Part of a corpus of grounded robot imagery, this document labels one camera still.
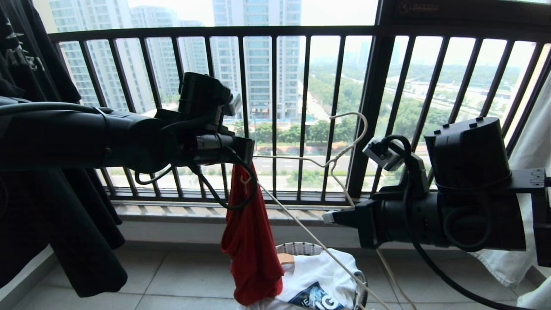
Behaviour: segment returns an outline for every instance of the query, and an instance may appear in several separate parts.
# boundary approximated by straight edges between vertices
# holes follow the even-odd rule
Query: balcony railing
[[[352,153],[350,163],[348,167],[347,186],[348,191],[352,197],[359,198],[377,190],[381,179],[382,171],[377,169],[374,180],[372,182],[371,190],[362,190],[364,177],[366,174],[366,168],[368,166],[367,158],[362,154],[361,150],[366,145],[367,141],[371,139],[375,134],[376,126],[384,126],[386,130],[384,133],[389,135],[392,133],[395,127],[395,122],[398,114],[398,108],[401,102],[402,94],[404,93],[404,85],[406,83],[406,76],[412,59],[412,54],[416,42],[416,38],[420,36],[437,36],[441,37],[440,50],[438,52],[434,70],[428,83],[426,90],[426,96],[422,105],[421,113],[416,123],[415,131],[412,135],[412,147],[415,150],[419,145],[421,134],[431,109],[431,103],[437,87],[437,82],[442,70],[444,58],[450,43],[451,38],[462,37],[474,39],[474,46],[466,65],[466,69],[457,91],[457,97],[453,102],[448,122],[455,122],[460,108],[462,107],[467,88],[469,86],[471,76],[477,64],[477,59],[482,47],[482,43],[486,39],[500,39],[506,40],[504,51],[500,57],[499,65],[491,82],[491,86],[488,89],[488,93],[485,97],[484,104],[479,109],[480,116],[487,116],[492,108],[492,103],[496,94],[498,93],[498,87],[502,80],[502,77],[507,66],[507,62],[511,55],[511,51],[515,42],[529,41],[533,42],[534,49],[531,55],[526,55],[530,58],[526,71],[524,72],[520,82],[518,84],[518,91],[512,98],[510,103],[509,112],[503,117],[503,135],[506,137],[506,149],[510,155],[515,145],[518,142],[520,133],[526,125],[527,118],[532,112],[534,103],[538,98],[539,92],[542,89],[544,82],[546,81],[549,70],[551,54],[549,53],[549,46],[547,43],[551,42],[551,30],[550,27],[544,26],[540,19],[545,15],[547,23],[549,22],[549,7],[531,4],[519,4],[519,3],[499,3],[497,10],[495,8],[486,8],[486,10],[493,10],[490,15],[484,15],[484,12],[471,12],[470,15],[461,15],[462,11],[459,11],[458,16],[453,16],[453,12],[450,10],[444,10],[441,8],[441,14],[435,13],[435,16],[426,14],[423,12],[406,12],[400,11],[400,8],[394,6],[393,2],[383,1],[380,4],[380,12],[377,16],[377,23],[373,26],[247,26],[247,27],[199,27],[199,28],[147,28],[147,29],[114,29],[114,30],[94,30],[94,31],[80,31],[72,33],[55,33],[50,35],[51,41],[58,47],[60,55],[63,57],[63,53],[60,48],[60,43],[77,41],[80,44],[80,48],[85,59],[85,64],[90,74],[92,84],[94,86],[95,94],[99,100],[101,106],[108,106],[102,89],[100,86],[96,69],[92,61],[92,56],[88,48],[87,41],[90,40],[108,40],[112,53],[112,58],[115,63],[116,71],[118,73],[120,83],[122,86],[124,97],[126,98],[126,104],[128,110],[135,112],[134,102],[130,95],[130,89],[128,86],[129,81],[125,75],[125,71],[121,62],[121,55],[117,48],[117,39],[138,39],[143,54],[145,69],[147,71],[148,81],[151,86],[153,100],[157,108],[161,108],[161,97],[157,87],[157,81],[154,74],[154,68],[152,59],[150,57],[150,51],[147,44],[147,40],[150,38],[170,38],[172,41],[172,47],[174,49],[174,55],[176,60],[177,72],[180,80],[183,76],[183,66],[181,50],[179,47],[178,38],[187,37],[202,37],[206,47],[206,55],[208,62],[208,72],[211,76],[214,76],[213,67],[213,55],[210,44],[210,38],[219,36],[232,36],[236,37],[239,44],[239,71],[241,75],[241,93],[243,98],[243,123],[244,123],[244,135],[250,136],[249,124],[250,124],[250,108],[247,105],[247,83],[245,72],[245,55],[244,55],[244,38],[249,36],[268,36],[271,38],[271,61],[272,61],[272,76],[271,87],[272,96],[277,98],[277,39],[281,36],[302,36],[305,37],[305,56],[304,56],[304,80],[303,80],[303,98],[302,98],[302,113],[301,113],[301,132],[300,132],[300,144],[299,155],[305,154],[305,127],[306,127],[306,108],[307,108],[307,93],[309,89],[309,70],[310,70],[310,51],[312,37],[316,36],[338,36],[339,49],[337,56],[337,65],[335,71],[335,82],[333,92],[333,102],[331,108],[331,114],[337,113],[338,98],[339,98],[339,85],[342,76],[343,59],[344,59],[344,47],[346,38],[349,36],[371,36],[371,49],[368,58],[368,64],[366,68],[366,74],[363,83],[363,95],[359,105],[359,112],[365,115],[369,122],[368,133],[364,140],[359,143],[356,150]],[[522,8],[525,14],[510,16],[511,10],[519,10]],[[419,19],[415,16],[421,15],[423,18]],[[526,23],[522,17],[532,17],[530,23]],[[390,111],[390,117],[385,124],[378,124],[381,122],[379,119],[379,113],[381,110],[381,99],[383,92],[385,91],[386,77],[391,64],[391,57],[393,54],[393,48],[395,39],[397,36],[407,36],[409,38],[405,56],[403,59],[403,65],[397,82],[395,97],[393,99],[392,108]],[[528,85],[531,83],[533,87],[531,92]],[[277,155],[277,109],[272,109],[272,147],[271,151],[274,155]],[[335,121],[331,120],[329,124],[329,135],[327,140],[327,153],[326,159],[331,157],[333,136],[335,133]],[[363,129],[362,124],[356,125],[356,135]],[[220,193],[221,196],[228,195],[228,181],[226,179],[227,171],[225,165],[222,165],[222,177],[224,180],[224,191]],[[285,204],[291,205],[344,205],[345,201],[343,195],[335,192],[328,191],[328,168],[323,171],[323,183],[319,192],[304,191],[302,190],[302,176],[304,165],[302,162],[298,165],[298,188],[297,191],[282,191],[278,190],[276,175],[277,175],[277,161],[272,160],[272,187],[277,197]],[[156,201],[189,201],[189,202],[213,202],[213,198],[205,191],[203,184],[200,184],[199,190],[184,190],[180,184],[179,171],[173,169],[174,182],[176,189],[162,189],[159,188],[157,183],[153,183],[152,189],[137,188],[131,171],[124,169],[124,173],[128,180],[128,187],[116,187],[114,186],[111,177],[107,169],[102,168],[101,173],[105,179],[106,188],[110,193],[110,197],[113,200],[156,200]],[[429,173],[430,181],[433,179],[432,170]]]

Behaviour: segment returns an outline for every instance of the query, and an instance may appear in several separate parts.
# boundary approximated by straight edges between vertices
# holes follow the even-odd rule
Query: white cloth
[[[551,76],[547,78],[534,105],[526,126],[518,139],[515,150],[509,159],[511,169],[528,169],[545,167],[546,174],[551,174]],[[494,277],[507,287],[516,287],[526,275],[528,269],[536,262],[534,242],[532,201],[530,195],[518,195],[526,236],[526,251],[481,250],[473,253]],[[551,295],[551,285],[541,287],[539,293],[521,296],[525,304],[528,298],[539,298],[539,294]]]
[[[329,249],[352,273],[358,271],[354,257]],[[321,310],[352,309],[356,282],[326,252],[295,256],[294,264],[283,265],[283,291],[238,310]]]

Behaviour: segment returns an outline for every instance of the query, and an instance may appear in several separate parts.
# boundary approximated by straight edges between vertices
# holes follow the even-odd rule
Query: white t-shirt
[[[354,257],[329,249],[352,273],[358,271]],[[354,307],[356,282],[326,252],[320,255],[294,257],[294,264],[285,264],[283,291],[238,310],[344,310]]]

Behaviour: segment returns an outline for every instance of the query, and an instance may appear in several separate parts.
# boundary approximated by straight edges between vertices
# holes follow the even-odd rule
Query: printed graphic on t-shirt
[[[344,308],[335,298],[325,293],[319,282],[298,293],[289,303],[317,310],[340,310]]]

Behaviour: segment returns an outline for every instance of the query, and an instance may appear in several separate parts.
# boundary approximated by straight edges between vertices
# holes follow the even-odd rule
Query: white curtain
[[[511,169],[545,167],[551,175],[551,76],[547,78],[531,115],[509,160]],[[518,195],[526,236],[526,251],[481,250],[473,253],[494,277],[507,287],[516,287],[536,262],[532,202],[530,195]],[[551,278],[537,290],[518,298],[517,305],[534,309],[551,306]]]

